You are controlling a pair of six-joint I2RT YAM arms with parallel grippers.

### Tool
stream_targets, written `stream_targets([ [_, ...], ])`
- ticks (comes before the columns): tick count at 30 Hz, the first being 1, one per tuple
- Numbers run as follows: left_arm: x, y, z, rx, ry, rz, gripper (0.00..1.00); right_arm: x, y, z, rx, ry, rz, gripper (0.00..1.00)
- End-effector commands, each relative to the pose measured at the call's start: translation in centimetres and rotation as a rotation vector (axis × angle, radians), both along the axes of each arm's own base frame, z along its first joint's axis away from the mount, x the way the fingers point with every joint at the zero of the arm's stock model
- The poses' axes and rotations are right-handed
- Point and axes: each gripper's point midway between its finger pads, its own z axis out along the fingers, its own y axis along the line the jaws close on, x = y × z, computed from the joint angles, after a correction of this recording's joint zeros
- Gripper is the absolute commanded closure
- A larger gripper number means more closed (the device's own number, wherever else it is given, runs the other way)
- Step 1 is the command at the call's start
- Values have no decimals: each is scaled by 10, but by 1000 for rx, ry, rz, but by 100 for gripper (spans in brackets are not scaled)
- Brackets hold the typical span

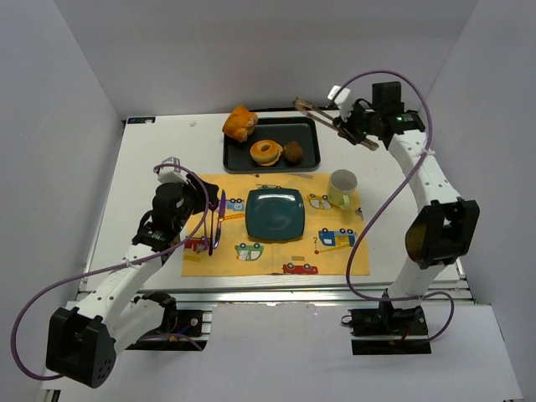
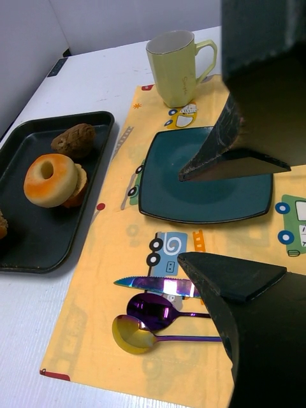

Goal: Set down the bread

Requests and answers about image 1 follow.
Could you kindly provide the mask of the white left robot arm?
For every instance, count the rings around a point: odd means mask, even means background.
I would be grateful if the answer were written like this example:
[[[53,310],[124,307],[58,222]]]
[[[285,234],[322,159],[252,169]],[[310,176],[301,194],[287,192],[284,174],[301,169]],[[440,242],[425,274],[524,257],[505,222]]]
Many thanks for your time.
[[[160,184],[141,218],[123,267],[72,308],[49,320],[45,366],[93,389],[110,376],[117,356],[150,331],[166,332],[176,301],[159,291],[138,296],[165,264],[189,218],[219,204],[219,187],[189,173]]]

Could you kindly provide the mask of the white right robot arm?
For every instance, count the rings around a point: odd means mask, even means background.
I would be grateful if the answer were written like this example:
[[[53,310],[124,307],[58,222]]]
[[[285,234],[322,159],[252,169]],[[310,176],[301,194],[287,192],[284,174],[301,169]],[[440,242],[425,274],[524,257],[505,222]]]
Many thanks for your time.
[[[435,278],[466,255],[480,208],[450,184],[430,148],[430,133],[416,111],[405,108],[398,81],[377,83],[369,108],[335,85],[328,98],[339,110],[336,126],[358,140],[376,136],[399,164],[414,195],[418,215],[405,234],[407,259],[380,306],[409,316]]]

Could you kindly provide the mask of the orange glazed donut bread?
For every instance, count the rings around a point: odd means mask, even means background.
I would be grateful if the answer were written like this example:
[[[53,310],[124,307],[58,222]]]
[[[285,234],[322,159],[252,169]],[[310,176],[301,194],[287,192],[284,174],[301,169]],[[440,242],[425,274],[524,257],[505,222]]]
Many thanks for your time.
[[[273,140],[261,140],[254,143],[250,148],[250,156],[253,160],[269,161],[280,157],[282,147]]]

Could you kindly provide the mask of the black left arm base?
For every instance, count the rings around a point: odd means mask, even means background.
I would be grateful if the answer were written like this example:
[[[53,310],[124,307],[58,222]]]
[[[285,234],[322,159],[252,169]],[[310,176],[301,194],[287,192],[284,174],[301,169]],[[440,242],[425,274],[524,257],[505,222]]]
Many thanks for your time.
[[[131,301],[134,306],[139,302],[157,302],[164,307],[163,322],[160,327],[146,332],[140,339],[130,345],[132,351],[163,352],[202,352],[209,336],[211,318],[208,311],[199,309],[181,309],[172,305],[174,297],[162,292],[153,292],[135,296]]]

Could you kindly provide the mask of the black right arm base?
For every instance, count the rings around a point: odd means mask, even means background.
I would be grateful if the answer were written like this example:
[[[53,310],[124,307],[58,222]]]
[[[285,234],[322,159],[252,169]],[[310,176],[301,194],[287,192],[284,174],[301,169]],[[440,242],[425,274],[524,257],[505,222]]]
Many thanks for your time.
[[[353,309],[342,316],[341,324],[350,330],[354,356],[431,354],[421,307],[405,317],[384,317],[379,308]]]

